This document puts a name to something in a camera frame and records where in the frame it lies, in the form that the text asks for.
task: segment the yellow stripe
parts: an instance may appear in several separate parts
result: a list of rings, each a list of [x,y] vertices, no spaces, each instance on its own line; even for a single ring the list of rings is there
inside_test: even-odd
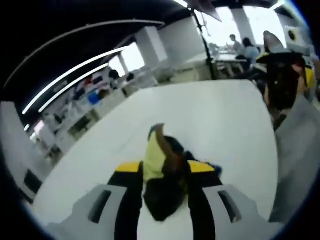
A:
[[[198,161],[193,161],[193,160],[189,160],[188,161],[190,168],[191,168],[191,172],[194,173],[205,173],[205,172],[213,172],[215,169],[203,162],[198,162]]]
[[[266,57],[268,55],[269,55],[269,53],[265,52],[265,53],[261,54],[260,56],[258,56],[255,60],[257,61],[257,60],[262,59],[263,57]]]
[[[189,160],[188,163],[190,165],[190,169],[192,173],[213,172],[215,170],[212,166],[204,162]],[[139,165],[140,165],[140,161],[125,162],[119,165],[115,171],[137,173],[139,170]]]
[[[312,71],[310,68],[305,67],[305,77],[308,88],[316,86],[314,71]]]
[[[139,170],[140,161],[122,163],[115,170],[116,172],[137,173]]]

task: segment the ceiling light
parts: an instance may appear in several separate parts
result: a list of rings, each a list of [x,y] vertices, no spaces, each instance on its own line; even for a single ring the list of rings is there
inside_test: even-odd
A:
[[[73,85],[77,84],[78,82],[80,82],[81,80],[85,79],[86,77],[94,74],[95,72],[104,69],[105,67],[107,67],[109,64],[103,64],[89,72],[87,72],[85,75],[82,75],[81,77],[77,78],[76,80],[74,80],[73,82],[69,83],[67,86],[65,86],[63,89],[61,89],[56,95],[54,95],[52,98],[50,98],[49,101],[47,101],[40,109],[39,109],[39,113],[41,113],[43,110],[45,110],[54,100],[56,100],[61,94],[63,94],[65,91],[67,91],[69,88],[71,88]]]
[[[62,74],[60,77],[58,77],[56,80],[54,80],[53,82],[51,82],[48,86],[46,86],[44,89],[42,89],[32,100],[31,102],[25,107],[25,109],[22,111],[22,114],[25,115],[29,109],[32,107],[33,104],[35,104],[35,102],[43,95],[45,94],[45,92],[47,92],[50,88],[52,88],[56,83],[58,83],[59,81],[61,81],[62,79],[64,79],[66,76],[70,75],[71,73],[73,73],[74,71],[78,70],[79,68],[82,68],[83,66],[90,64],[98,59],[104,58],[106,56],[109,56],[111,54],[114,53],[118,53],[123,51],[124,49],[126,49],[127,46],[124,47],[120,47],[118,49],[112,50],[112,51],[108,51],[105,52],[103,54],[100,54],[99,56],[95,56],[81,64],[79,64],[78,66],[75,66],[74,68],[70,69],[69,71],[67,71],[66,73]]]
[[[183,0],[173,0],[174,2],[176,2],[177,4],[180,4],[182,7],[187,8],[188,7],[188,3],[186,3]]]
[[[280,8],[283,5],[285,5],[285,0],[278,0],[276,4],[270,7],[270,10],[276,10],[277,8]]]
[[[29,128],[30,128],[30,124],[27,124],[27,125],[24,127],[24,131],[27,131]]]

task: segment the seated person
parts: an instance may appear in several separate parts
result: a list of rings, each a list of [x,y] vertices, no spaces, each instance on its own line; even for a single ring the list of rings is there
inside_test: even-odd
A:
[[[130,81],[132,81],[133,79],[135,79],[135,75],[134,75],[132,72],[130,72],[129,75],[128,75],[128,77],[126,78],[126,81],[127,81],[127,82],[130,82]]]
[[[256,63],[257,57],[260,55],[259,49],[253,46],[249,38],[244,38],[242,41],[244,46],[243,56],[248,60],[250,65]]]
[[[241,45],[240,42],[237,41],[236,35],[231,34],[230,35],[230,39],[231,39],[232,42],[234,42],[234,44],[232,46],[232,49],[234,50],[235,54],[237,56],[243,55],[244,47]]]
[[[112,69],[112,70],[109,72],[109,78],[110,78],[110,87],[111,87],[113,90],[117,90],[117,89],[118,89],[117,79],[120,78],[118,71]]]

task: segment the white wall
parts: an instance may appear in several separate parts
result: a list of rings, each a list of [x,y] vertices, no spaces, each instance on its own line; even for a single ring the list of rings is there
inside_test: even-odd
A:
[[[149,68],[156,68],[168,59],[164,43],[154,26],[147,26],[135,35],[143,61]]]
[[[205,52],[204,43],[192,17],[159,30],[171,66],[184,63]]]
[[[0,104],[0,140],[5,163],[15,183],[31,199],[35,194],[24,184],[30,170],[40,181],[52,171],[52,166],[38,152],[20,121],[13,102]]]

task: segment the white table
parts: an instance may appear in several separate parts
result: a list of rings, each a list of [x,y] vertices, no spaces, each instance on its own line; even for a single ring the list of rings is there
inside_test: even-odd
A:
[[[157,123],[165,123],[164,133],[197,159],[221,165],[222,182],[254,200],[261,216],[269,219],[278,182],[270,116],[251,82],[229,80],[148,88],[128,98],[91,128],[43,183],[33,203],[40,223],[62,222],[73,204],[106,184],[121,162],[142,159],[149,130]],[[150,234],[153,240],[192,239],[188,207],[164,223],[153,221],[143,207],[138,239],[151,239]]]
[[[213,58],[213,62],[233,62],[233,63],[245,63],[247,60],[243,59],[236,59],[237,55],[234,54],[221,54],[217,57],[211,56]],[[191,59],[189,59],[186,63],[196,63],[196,62],[203,62],[207,60],[207,54],[201,53]]]
[[[110,95],[106,96],[95,105],[91,105],[88,101],[83,101],[83,103],[86,104],[81,105],[81,112],[74,111],[74,115],[62,123],[58,133],[56,134],[56,144],[58,145],[60,150],[64,154],[66,154],[76,143],[74,137],[70,135],[69,130],[80,119],[89,114],[92,110],[95,110],[98,116],[102,119],[125,100],[126,97],[121,89],[117,89],[111,92]]]

